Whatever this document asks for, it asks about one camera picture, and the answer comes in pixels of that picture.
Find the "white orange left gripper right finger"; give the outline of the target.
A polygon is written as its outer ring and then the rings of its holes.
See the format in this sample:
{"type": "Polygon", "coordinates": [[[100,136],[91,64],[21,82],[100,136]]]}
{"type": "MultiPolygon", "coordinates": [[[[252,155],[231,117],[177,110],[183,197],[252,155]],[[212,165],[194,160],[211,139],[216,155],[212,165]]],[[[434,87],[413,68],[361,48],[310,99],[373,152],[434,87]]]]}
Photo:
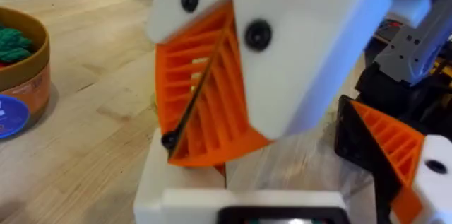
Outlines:
{"type": "Polygon", "coordinates": [[[377,223],[451,222],[451,141],[346,95],[338,102],[335,153],[374,180],[377,223]]]}

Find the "finger of the white orange right gripper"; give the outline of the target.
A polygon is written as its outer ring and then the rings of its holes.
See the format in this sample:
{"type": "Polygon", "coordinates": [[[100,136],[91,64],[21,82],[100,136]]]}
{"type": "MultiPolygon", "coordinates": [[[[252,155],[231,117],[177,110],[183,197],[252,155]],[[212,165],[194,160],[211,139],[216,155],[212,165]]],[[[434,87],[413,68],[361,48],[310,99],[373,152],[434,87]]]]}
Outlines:
{"type": "Polygon", "coordinates": [[[238,147],[244,86],[232,0],[153,0],[153,147],[238,147]]]}
{"type": "Polygon", "coordinates": [[[392,0],[232,0],[244,86],[238,147],[168,147],[214,166],[316,126],[392,0]]]}

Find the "white block left gripper left finger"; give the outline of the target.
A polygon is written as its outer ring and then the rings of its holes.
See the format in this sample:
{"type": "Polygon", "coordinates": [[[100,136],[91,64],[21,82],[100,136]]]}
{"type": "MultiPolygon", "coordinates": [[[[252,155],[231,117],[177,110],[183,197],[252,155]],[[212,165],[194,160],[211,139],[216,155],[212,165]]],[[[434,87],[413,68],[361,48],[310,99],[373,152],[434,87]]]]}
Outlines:
{"type": "Polygon", "coordinates": [[[133,202],[137,224],[163,223],[161,201],[167,189],[224,189],[225,177],[213,167],[185,168],[167,163],[167,150],[161,143],[162,132],[157,128],[133,202]]]}

